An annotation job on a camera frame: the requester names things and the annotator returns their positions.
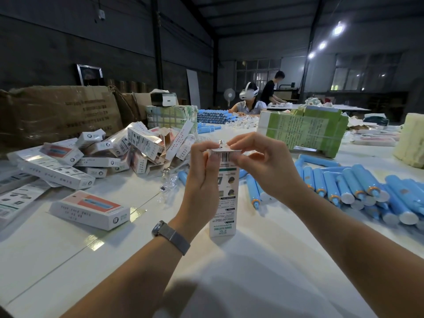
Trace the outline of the grey mesh wristwatch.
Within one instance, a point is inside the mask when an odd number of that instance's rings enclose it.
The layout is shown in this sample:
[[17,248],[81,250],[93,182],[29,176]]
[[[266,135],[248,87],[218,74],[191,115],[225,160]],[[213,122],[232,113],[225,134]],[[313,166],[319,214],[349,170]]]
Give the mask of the grey mesh wristwatch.
[[151,231],[152,236],[162,236],[174,245],[183,256],[190,248],[190,243],[176,230],[171,228],[165,221],[159,221]]

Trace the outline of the small brown cardboard box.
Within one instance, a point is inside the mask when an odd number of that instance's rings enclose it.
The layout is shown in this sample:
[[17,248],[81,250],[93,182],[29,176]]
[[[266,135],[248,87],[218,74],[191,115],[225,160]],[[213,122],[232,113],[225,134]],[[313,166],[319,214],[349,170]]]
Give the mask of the small brown cardboard box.
[[115,97],[124,127],[131,122],[142,122],[148,126],[146,107],[152,105],[151,93],[122,93],[112,85],[108,88]]

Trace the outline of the green checked carton bundle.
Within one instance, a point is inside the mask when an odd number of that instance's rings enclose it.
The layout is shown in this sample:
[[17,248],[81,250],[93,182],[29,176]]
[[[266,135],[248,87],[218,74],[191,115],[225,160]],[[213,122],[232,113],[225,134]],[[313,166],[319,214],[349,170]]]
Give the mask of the green checked carton bundle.
[[146,106],[145,111],[149,129],[156,127],[181,129],[189,120],[194,124],[189,133],[197,133],[198,108],[196,106]]

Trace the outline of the person's right forearm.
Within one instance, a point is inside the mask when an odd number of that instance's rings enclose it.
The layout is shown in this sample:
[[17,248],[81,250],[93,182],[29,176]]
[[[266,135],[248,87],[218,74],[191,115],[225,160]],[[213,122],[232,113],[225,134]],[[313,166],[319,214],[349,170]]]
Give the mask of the person's right forearm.
[[325,249],[379,318],[424,318],[424,259],[310,189],[278,198]]

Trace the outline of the metal framed panel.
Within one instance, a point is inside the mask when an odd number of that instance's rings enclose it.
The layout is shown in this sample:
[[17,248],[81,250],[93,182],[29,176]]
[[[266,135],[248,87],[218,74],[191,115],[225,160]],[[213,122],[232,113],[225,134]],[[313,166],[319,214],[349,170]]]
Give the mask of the metal framed panel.
[[77,74],[82,86],[105,86],[100,67],[76,64]]

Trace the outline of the far stack of blue tubes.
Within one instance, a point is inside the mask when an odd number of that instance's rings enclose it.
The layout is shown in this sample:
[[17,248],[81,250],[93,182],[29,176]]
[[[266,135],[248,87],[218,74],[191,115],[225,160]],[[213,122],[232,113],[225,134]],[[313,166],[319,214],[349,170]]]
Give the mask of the far stack of blue tubes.
[[197,113],[197,121],[201,123],[225,124],[238,119],[237,114],[228,110],[201,109]]

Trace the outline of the far white work table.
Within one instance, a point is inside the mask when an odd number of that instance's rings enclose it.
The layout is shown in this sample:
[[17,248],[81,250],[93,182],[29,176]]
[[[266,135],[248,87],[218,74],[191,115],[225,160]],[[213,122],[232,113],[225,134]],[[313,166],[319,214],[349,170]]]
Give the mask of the far white work table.
[[[280,103],[280,104],[269,104],[267,106],[267,110],[274,111],[274,112],[283,112],[285,110],[297,110],[300,107],[307,106],[306,104],[295,104],[292,102],[288,103]],[[318,108],[331,108],[340,110],[342,112],[370,112],[370,109],[366,108],[360,108],[360,107],[354,107],[354,106],[346,106],[346,105],[331,105],[331,106],[325,106],[325,105],[309,105],[310,107],[318,107]]]

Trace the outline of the flat unfolded white carton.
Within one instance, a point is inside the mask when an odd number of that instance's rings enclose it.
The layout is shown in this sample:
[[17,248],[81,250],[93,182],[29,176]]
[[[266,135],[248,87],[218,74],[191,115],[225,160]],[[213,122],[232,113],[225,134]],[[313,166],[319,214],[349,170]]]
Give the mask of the flat unfolded white carton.
[[39,179],[0,196],[0,231],[7,227],[37,198],[51,189]]

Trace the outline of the person's left forearm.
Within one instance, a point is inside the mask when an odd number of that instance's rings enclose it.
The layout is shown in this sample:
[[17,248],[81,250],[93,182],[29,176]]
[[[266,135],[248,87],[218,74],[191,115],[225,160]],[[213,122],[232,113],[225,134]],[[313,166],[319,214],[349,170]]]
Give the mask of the person's left forearm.
[[60,318],[151,318],[183,253],[154,228],[153,238]]

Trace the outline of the white box with orange panel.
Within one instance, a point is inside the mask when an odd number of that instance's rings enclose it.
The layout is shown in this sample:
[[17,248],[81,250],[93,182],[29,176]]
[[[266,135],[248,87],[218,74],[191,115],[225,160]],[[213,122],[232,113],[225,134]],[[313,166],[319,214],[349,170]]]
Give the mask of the white box with orange panel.
[[51,204],[49,213],[68,221],[110,231],[130,221],[130,208],[82,190]]

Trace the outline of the person's right hand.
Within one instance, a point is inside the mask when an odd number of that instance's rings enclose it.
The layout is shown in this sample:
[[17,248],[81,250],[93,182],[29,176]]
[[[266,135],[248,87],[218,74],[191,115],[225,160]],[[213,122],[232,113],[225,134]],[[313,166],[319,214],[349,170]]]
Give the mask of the person's right hand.
[[257,132],[237,135],[227,145],[241,154],[254,152],[265,155],[265,171],[251,174],[262,189],[284,205],[291,207],[295,197],[305,189],[287,145]]

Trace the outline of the person's left hand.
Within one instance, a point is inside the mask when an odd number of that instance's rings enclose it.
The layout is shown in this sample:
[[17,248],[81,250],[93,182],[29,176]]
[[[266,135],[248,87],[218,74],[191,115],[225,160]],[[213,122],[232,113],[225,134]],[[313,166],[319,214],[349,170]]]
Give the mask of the person's left hand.
[[211,195],[206,188],[206,163],[208,150],[217,149],[220,144],[205,141],[193,144],[190,151],[190,166],[184,197],[176,216],[168,223],[188,242],[214,218],[219,196]]

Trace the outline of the large brown cardboard box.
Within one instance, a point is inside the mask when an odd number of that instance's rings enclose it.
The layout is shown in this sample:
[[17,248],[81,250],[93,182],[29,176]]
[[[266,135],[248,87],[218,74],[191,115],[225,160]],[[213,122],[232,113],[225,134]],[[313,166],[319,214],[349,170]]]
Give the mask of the large brown cardboard box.
[[118,104],[106,86],[32,86],[0,90],[0,154],[123,129]]

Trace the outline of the white headset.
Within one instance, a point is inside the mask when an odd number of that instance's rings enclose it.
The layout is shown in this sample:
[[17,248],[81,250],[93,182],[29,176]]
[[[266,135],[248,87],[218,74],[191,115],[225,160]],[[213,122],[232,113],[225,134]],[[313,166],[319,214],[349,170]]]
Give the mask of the white headset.
[[241,100],[252,100],[254,99],[259,92],[257,85],[253,82],[248,82],[244,90],[239,94]]

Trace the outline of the white toothbrush box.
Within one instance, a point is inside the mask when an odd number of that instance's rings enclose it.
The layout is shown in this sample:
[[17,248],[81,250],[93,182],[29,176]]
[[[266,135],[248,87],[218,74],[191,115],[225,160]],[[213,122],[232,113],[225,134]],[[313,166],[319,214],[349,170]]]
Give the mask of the white toothbrush box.
[[209,237],[233,236],[237,231],[237,205],[240,169],[231,161],[240,155],[239,150],[232,150],[226,144],[209,151],[209,156],[218,155],[220,167],[218,172],[219,204],[214,218],[209,222]]

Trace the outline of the white leaning board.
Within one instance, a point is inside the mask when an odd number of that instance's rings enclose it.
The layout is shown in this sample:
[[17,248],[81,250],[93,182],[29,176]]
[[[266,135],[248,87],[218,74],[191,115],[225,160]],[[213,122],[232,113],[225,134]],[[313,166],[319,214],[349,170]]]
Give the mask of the white leaning board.
[[198,74],[195,70],[187,69],[186,71],[190,105],[201,108]]

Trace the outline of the green bundle of flat cartons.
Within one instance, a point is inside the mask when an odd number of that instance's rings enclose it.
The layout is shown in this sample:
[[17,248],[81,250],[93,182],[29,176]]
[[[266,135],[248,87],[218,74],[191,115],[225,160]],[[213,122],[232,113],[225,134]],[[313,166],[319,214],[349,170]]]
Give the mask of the green bundle of flat cartons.
[[290,113],[261,112],[257,132],[283,141],[290,150],[303,147],[335,158],[348,127],[348,116],[331,108],[303,106]]

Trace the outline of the pile of white product cartons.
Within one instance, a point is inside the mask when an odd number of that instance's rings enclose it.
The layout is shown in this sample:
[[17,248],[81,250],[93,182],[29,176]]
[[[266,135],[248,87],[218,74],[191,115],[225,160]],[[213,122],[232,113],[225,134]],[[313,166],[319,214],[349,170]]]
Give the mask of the pile of white product cartons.
[[183,120],[180,126],[148,129],[132,122],[109,138],[98,129],[6,156],[24,173],[19,176],[38,177],[49,187],[86,189],[97,179],[127,170],[146,178],[168,176],[187,159],[197,137],[193,121]]

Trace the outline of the row of blue toothbrush tubes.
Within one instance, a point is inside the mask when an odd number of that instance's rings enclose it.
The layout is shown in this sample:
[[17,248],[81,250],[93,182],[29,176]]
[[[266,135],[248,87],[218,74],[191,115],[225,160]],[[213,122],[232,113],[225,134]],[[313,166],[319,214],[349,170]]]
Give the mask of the row of blue toothbrush tubes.
[[397,175],[380,182],[363,165],[300,154],[294,161],[307,187],[338,208],[366,213],[389,226],[404,225],[424,234],[424,182]]

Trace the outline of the pale yellow wrapped bundle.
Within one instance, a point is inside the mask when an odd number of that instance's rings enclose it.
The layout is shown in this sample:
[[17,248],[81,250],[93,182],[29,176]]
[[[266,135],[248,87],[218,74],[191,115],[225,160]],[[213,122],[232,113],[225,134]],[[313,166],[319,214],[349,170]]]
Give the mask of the pale yellow wrapped bundle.
[[406,115],[393,156],[406,165],[424,169],[424,114]]

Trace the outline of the small black and white box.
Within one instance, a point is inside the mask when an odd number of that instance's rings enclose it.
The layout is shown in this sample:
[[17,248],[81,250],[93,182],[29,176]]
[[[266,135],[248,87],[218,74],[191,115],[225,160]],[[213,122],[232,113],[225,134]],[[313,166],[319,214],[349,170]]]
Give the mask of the small black and white box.
[[177,106],[178,99],[175,93],[170,92],[151,92],[151,105],[156,107]]

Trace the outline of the clear plastic tray pieces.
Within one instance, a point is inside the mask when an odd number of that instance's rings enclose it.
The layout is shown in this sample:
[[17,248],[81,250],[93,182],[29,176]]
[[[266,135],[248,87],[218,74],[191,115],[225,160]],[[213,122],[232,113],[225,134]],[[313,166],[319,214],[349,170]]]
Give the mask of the clear plastic tray pieces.
[[158,202],[163,205],[171,205],[178,191],[178,175],[176,173],[165,173],[162,176],[162,184],[159,188]]

